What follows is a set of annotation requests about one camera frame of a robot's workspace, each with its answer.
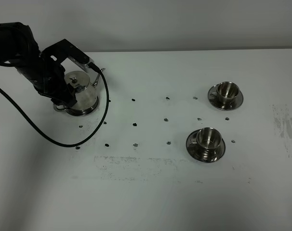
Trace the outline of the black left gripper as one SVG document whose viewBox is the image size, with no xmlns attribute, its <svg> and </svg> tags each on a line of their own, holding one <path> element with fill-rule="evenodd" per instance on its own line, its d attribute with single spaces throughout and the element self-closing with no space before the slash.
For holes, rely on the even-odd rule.
<svg viewBox="0 0 292 231">
<path fill-rule="evenodd" d="M 40 75 L 36 88 L 57 106 L 73 106 L 77 102 L 75 89 L 66 83 L 65 69 L 62 66 L 62 62 L 69 56 L 82 64 L 89 60 L 84 52 L 63 39 L 43 50 L 35 61 Z"/>
</svg>

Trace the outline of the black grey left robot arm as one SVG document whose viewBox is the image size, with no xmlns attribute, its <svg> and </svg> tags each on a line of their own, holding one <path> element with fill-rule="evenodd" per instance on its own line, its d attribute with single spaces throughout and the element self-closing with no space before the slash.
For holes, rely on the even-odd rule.
<svg viewBox="0 0 292 231">
<path fill-rule="evenodd" d="M 54 104 L 72 107 L 77 102 L 75 91 L 66 83 L 62 66 L 67 58 L 79 66 L 90 62 L 85 53 L 66 39 L 40 51 L 29 26 L 20 22 L 0 23 L 0 66 L 16 68 L 38 94 Z"/>
</svg>

